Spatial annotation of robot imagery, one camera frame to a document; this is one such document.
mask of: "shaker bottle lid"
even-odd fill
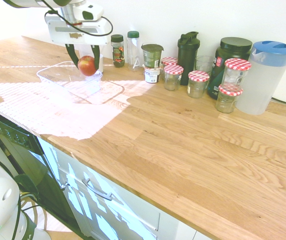
[[[137,39],[139,38],[139,32],[138,31],[129,31],[127,33],[127,37],[130,38],[130,39]]]
[[[160,52],[163,51],[164,48],[158,44],[143,44],[142,49],[148,52]]]
[[[233,70],[247,71],[252,67],[252,64],[241,58],[230,58],[225,61],[225,66]]]
[[[172,74],[172,75],[179,75],[182,74],[184,71],[184,68],[179,65],[167,65],[164,67],[164,72],[167,74]]]
[[[193,49],[197,50],[201,44],[199,39],[197,39],[198,32],[191,31],[187,34],[182,34],[181,38],[178,39],[177,46],[181,49]]]
[[[162,64],[164,64],[164,65],[176,65],[177,61],[178,61],[177,58],[168,56],[168,57],[164,57],[162,59]]]
[[[219,91],[223,94],[226,94],[228,96],[232,96],[232,97],[236,97],[236,96],[239,96],[240,94],[243,93],[243,89],[240,89],[240,91],[230,91],[232,89],[229,89],[229,88],[222,88],[221,85],[219,85]]]
[[[188,74],[188,78],[190,78],[190,80],[195,82],[206,82],[209,79],[209,75],[207,72],[196,70],[196,71],[191,71]]]
[[[119,43],[124,41],[124,37],[121,34],[114,34],[111,36],[111,42],[113,43]]]
[[[232,52],[246,53],[252,48],[253,43],[245,38],[224,37],[221,39],[221,48]]]

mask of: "apple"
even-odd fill
[[[78,60],[77,66],[85,76],[92,76],[96,73],[94,58],[92,56],[83,56]]]

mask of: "wooden countertop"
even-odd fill
[[[149,84],[106,59],[104,100],[42,97],[63,47],[0,40],[0,114],[213,239],[286,240],[286,105],[260,116]]]

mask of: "plastic pitcher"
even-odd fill
[[[244,92],[236,107],[244,113],[260,115],[266,110],[286,70],[286,44],[278,41],[256,42],[249,62],[252,68],[242,83]]]

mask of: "green lid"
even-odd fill
[[[113,43],[119,43],[124,41],[124,37],[121,34],[114,34],[111,36],[111,42]]]
[[[138,31],[129,31],[127,33],[127,37],[130,38],[130,39],[137,39],[139,38],[139,32]]]
[[[181,38],[178,39],[177,46],[181,49],[193,49],[197,50],[201,44],[199,39],[197,39],[198,32],[191,31],[187,34],[182,34]]]
[[[221,39],[221,48],[237,53],[246,53],[252,48],[253,43],[240,37],[225,37]]]
[[[142,49],[148,52],[160,52],[164,50],[163,47],[158,44],[142,45]]]

